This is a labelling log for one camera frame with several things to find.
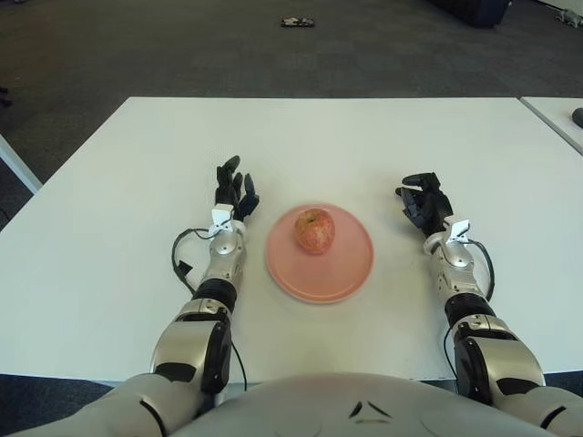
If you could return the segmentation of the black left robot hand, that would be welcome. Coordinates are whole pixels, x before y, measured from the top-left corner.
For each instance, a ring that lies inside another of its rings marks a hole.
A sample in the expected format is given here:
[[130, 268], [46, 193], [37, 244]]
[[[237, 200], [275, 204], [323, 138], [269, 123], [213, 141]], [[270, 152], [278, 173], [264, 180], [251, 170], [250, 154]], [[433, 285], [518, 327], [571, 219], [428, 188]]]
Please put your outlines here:
[[215, 206], [211, 211], [212, 225], [209, 232], [215, 236], [222, 231], [232, 232], [240, 228], [260, 203], [254, 182], [249, 173], [238, 171], [240, 157], [235, 155], [217, 167], [218, 186], [215, 190]]

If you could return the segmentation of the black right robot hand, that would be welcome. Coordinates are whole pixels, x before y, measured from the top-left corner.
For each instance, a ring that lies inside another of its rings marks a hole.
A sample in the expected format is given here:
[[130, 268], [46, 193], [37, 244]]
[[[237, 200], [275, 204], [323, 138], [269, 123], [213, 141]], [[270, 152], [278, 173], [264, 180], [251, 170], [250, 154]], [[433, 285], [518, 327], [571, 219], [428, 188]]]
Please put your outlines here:
[[434, 172], [404, 177], [395, 194], [403, 202], [404, 215], [423, 232], [426, 252], [432, 253], [438, 245], [470, 243], [469, 220], [455, 218]]

